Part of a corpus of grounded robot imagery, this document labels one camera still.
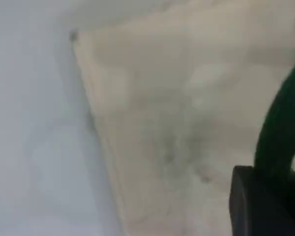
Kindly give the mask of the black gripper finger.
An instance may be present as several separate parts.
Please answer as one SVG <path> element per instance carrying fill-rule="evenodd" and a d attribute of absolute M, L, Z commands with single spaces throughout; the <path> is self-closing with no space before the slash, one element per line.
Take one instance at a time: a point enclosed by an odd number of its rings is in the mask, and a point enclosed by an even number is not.
<path fill-rule="evenodd" d="M 234 236 L 295 236 L 295 172 L 283 202 L 255 177 L 251 166 L 235 166 L 229 213 Z"/>

